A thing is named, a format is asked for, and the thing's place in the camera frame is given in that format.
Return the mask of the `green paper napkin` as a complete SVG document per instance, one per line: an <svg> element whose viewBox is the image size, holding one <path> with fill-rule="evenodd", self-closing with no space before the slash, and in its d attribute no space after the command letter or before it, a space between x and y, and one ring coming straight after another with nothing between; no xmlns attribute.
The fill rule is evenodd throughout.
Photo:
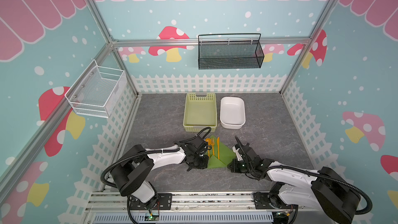
<svg viewBox="0 0 398 224"><path fill-rule="evenodd" d="M227 147L224 143L220 141L220 160L217 158L217 138L211 136L210 138L215 139L215 156L212 156L212 151L210 151L210 157L208 161L208 169L226 168L227 165L236 158L236 154L233 150Z"/></svg>

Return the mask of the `orange plastic fork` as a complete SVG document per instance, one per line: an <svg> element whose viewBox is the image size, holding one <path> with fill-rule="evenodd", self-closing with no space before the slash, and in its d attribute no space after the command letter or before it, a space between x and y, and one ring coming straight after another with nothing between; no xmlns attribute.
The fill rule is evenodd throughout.
<svg viewBox="0 0 398 224"><path fill-rule="evenodd" d="M210 145L211 145L211 151L212 151L212 156L215 156L215 139L210 138Z"/></svg>

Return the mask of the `orange plastic spoon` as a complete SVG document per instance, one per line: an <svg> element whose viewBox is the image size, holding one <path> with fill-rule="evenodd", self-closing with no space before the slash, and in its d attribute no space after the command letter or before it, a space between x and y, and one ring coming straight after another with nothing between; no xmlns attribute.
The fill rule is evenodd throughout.
<svg viewBox="0 0 398 224"><path fill-rule="evenodd" d="M205 142L206 142L207 155L210 157L210 151L212 149L212 141L210 138L207 138Z"/></svg>

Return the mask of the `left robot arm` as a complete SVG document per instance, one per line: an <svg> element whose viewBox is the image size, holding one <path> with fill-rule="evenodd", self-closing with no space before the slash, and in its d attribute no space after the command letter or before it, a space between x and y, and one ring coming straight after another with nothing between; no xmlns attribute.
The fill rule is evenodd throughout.
<svg viewBox="0 0 398 224"><path fill-rule="evenodd" d="M147 181L151 171L172 164L188 166L192 169L208 167L211 149L205 138L210 134L211 127L205 127L194 137L175 142L173 146L159 149L145 149L135 145L119 160L108 166L101 174L101 182L118 189L128 204L138 200L146 209L152 209L159 203L159 194L153 185Z"/></svg>

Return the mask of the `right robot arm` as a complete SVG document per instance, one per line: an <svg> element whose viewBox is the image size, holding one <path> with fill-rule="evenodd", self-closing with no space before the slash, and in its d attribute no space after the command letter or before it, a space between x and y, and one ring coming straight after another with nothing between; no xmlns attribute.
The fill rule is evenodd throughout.
<svg viewBox="0 0 398 224"><path fill-rule="evenodd" d="M332 168L305 170L287 166L273 159L262 159L249 144L236 142L233 147L236 157L228 169L250 179L274 182L266 196L266 202L274 209L304 206L323 211L338 224L351 224L356 215L365 215L373 208L364 191L346 182Z"/></svg>

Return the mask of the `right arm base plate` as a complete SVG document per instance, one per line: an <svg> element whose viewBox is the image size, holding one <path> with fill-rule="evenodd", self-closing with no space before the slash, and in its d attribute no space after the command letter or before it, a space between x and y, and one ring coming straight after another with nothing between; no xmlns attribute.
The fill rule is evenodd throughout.
<svg viewBox="0 0 398 224"><path fill-rule="evenodd" d="M274 193L255 192L253 194L256 209L285 209L293 210L292 205L288 205Z"/></svg>

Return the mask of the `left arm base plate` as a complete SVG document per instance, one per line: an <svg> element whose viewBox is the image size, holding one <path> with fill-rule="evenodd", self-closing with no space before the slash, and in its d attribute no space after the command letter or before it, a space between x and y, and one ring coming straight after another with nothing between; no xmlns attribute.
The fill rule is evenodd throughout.
<svg viewBox="0 0 398 224"><path fill-rule="evenodd" d="M149 202L143 203L138 198L130 196L130 210L170 210L172 204L172 194L158 193Z"/></svg>

